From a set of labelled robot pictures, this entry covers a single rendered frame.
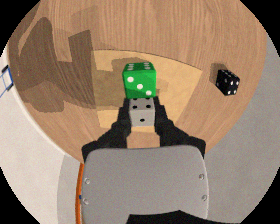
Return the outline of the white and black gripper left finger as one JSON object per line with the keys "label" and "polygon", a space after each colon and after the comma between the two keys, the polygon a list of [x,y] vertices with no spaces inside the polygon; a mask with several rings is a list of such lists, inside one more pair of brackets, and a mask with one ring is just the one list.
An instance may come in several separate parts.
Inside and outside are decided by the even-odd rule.
{"label": "white and black gripper left finger", "polygon": [[110,130],[100,136],[97,141],[94,140],[82,146],[81,151],[84,164],[92,150],[99,148],[127,148],[127,137],[130,136],[132,128],[129,116],[129,103],[130,99],[124,98],[123,108],[119,107],[117,121],[112,123]]}

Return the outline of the black die with white pips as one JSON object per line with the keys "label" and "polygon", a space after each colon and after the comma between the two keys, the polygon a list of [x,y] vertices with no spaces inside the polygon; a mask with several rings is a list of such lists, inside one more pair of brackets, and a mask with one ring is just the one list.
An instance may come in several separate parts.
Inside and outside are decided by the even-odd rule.
{"label": "black die with white pips", "polygon": [[230,70],[218,70],[215,86],[224,96],[235,95],[238,89],[240,78]]}

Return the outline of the green die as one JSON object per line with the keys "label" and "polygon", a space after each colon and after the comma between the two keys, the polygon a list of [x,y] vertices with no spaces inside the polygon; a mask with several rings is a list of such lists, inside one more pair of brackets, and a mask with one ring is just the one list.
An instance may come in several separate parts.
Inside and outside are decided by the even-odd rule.
{"label": "green die", "polygon": [[151,62],[126,64],[122,78],[127,99],[156,96],[156,70]]}

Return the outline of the tan flat square mat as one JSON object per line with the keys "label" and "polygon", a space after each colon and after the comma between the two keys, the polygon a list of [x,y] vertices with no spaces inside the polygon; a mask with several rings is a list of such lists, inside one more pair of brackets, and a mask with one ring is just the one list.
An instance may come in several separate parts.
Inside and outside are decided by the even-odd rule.
{"label": "tan flat square mat", "polygon": [[100,127],[111,128],[125,96],[122,71],[126,64],[151,62],[157,71],[156,96],[174,124],[189,101],[202,70],[170,58],[125,50],[92,50],[91,71]]}

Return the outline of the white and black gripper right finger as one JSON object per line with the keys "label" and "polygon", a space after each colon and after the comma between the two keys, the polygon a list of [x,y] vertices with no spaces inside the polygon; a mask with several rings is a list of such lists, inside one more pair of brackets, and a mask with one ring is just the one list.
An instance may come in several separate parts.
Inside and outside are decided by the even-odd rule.
{"label": "white and black gripper right finger", "polygon": [[187,133],[174,126],[174,122],[167,117],[165,106],[160,105],[158,96],[153,98],[153,102],[155,107],[154,130],[156,135],[160,136],[160,147],[185,144],[192,145],[200,150],[204,160],[206,142],[203,139],[189,136]]}

